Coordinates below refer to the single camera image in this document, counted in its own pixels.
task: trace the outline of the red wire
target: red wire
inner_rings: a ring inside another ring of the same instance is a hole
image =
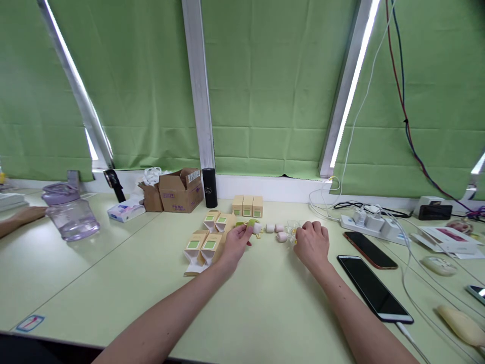
[[[385,17],[387,19],[387,23],[389,24],[389,4],[388,4],[388,0],[385,0]],[[438,189],[443,195],[445,195],[445,196],[451,198],[452,200],[454,200],[455,202],[459,203],[461,206],[463,206],[468,211],[471,211],[467,206],[465,206],[464,204],[462,204],[456,198],[454,198],[450,194],[448,194],[445,191],[443,191],[441,189],[441,187],[438,186],[433,181],[433,179],[431,178],[431,176],[428,174],[428,171],[426,170],[426,167],[424,166],[423,162],[421,161],[421,159],[418,157],[418,155],[416,154],[416,152],[414,150],[414,144],[413,144],[413,140],[411,138],[411,128],[409,127],[408,115],[406,113],[406,107],[404,105],[404,100],[403,100],[402,95],[401,95],[401,87],[399,86],[399,78],[398,78],[398,73],[396,71],[396,63],[394,62],[394,54],[393,54],[393,46],[392,46],[392,42],[391,42],[391,32],[390,32],[390,30],[391,30],[390,29],[390,26],[388,26],[387,27],[387,39],[389,41],[389,52],[391,54],[391,60],[393,62],[394,78],[396,79],[396,86],[398,87],[399,101],[401,102],[401,107],[403,108],[403,113],[404,113],[404,117],[405,117],[405,120],[404,121],[406,123],[406,129],[408,131],[408,136],[409,136],[409,144],[411,145],[411,149],[413,151],[414,159],[416,159],[416,161],[419,163],[419,165],[421,166],[422,172],[424,173],[424,175],[426,176],[426,178],[428,178],[432,182],[432,184],[436,187],[436,189]]]
[[[385,17],[386,17],[387,23],[389,24],[389,5],[387,3],[387,0],[385,1]],[[389,40],[389,52],[391,54],[391,60],[393,62],[394,77],[396,79],[396,86],[398,87],[399,101],[401,102],[401,107],[403,108],[404,118],[407,119],[408,115],[406,114],[406,107],[404,106],[403,97],[401,95],[401,87],[399,86],[398,73],[396,71],[396,63],[394,62],[394,53],[393,53],[393,46],[392,46],[392,43],[391,43],[391,27],[390,26],[387,27],[387,39]]]

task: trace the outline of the beige packaging box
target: beige packaging box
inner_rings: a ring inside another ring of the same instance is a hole
[[[244,196],[242,201],[242,215],[244,217],[253,216],[253,196]]]
[[[235,216],[243,215],[243,200],[244,200],[244,196],[242,195],[234,197],[234,201],[232,202],[232,213]]]
[[[208,230],[197,230],[194,231],[190,240],[188,241],[187,247],[183,251],[188,261],[191,264],[196,264],[197,262],[202,266],[205,263],[205,259],[202,256],[201,248],[206,241]]]
[[[219,259],[224,250],[226,237],[227,232],[211,233],[207,235],[206,241],[201,248],[202,256],[206,260],[207,265],[212,265]]]
[[[253,217],[263,217],[263,198],[255,196],[253,199]]]
[[[203,223],[209,229],[209,232],[213,233],[217,231],[215,223],[220,214],[221,212],[219,210],[210,210],[207,213]]]
[[[220,232],[231,231],[236,226],[236,216],[232,214],[221,213],[216,220],[216,229]]]

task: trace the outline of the cardboard box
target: cardboard box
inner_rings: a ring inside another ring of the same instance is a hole
[[[204,257],[202,256],[201,248],[208,234],[208,230],[197,230],[194,231],[194,233],[190,237],[190,240],[188,241],[188,244],[183,251],[190,264],[199,263],[202,266],[206,262]]]
[[[253,199],[253,217],[263,217],[263,198],[255,196]]]
[[[206,241],[201,249],[202,256],[206,260],[207,265],[212,265],[219,259],[224,250],[226,237],[227,232],[207,235]]]
[[[143,190],[143,205],[145,206],[145,210],[147,212],[163,212],[159,184],[146,186],[144,183],[140,183],[138,186]]]
[[[183,168],[160,176],[160,197],[167,212],[191,213],[204,199],[201,171]]]
[[[234,197],[234,201],[232,202],[232,213],[235,216],[243,215],[243,200],[244,200],[244,196],[242,195]]]
[[[242,215],[244,217],[253,216],[253,196],[244,196],[242,201]]]
[[[220,232],[231,231],[236,226],[236,216],[232,214],[220,214],[216,220],[216,229]]]
[[[211,233],[217,231],[215,223],[216,223],[216,220],[217,220],[217,218],[219,217],[220,214],[221,214],[221,212],[218,211],[218,210],[210,210],[207,213],[206,217],[204,218],[203,223],[206,226],[206,228],[209,229],[209,231]]]

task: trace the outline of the water bottle lid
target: water bottle lid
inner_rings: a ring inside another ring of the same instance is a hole
[[[42,199],[49,206],[60,205],[81,198],[79,191],[65,182],[45,186],[43,190]]]

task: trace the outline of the phone screen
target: phone screen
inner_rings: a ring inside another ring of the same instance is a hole
[[[382,284],[377,276],[359,257],[339,256],[339,262],[361,293],[370,308],[383,321],[413,322],[411,316],[394,298],[391,292]],[[407,316],[409,319],[400,319],[393,316]]]
[[[382,250],[377,248],[364,234],[345,232],[344,235],[351,240],[362,254],[378,268],[397,268],[398,265]]]
[[[470,286],[470,288],[475,291],[476,293],[478,293],[480,296],[482,296],[483,298],[485,298],[485,289],[482,288],[482,287],[477,287],[477,286]]]

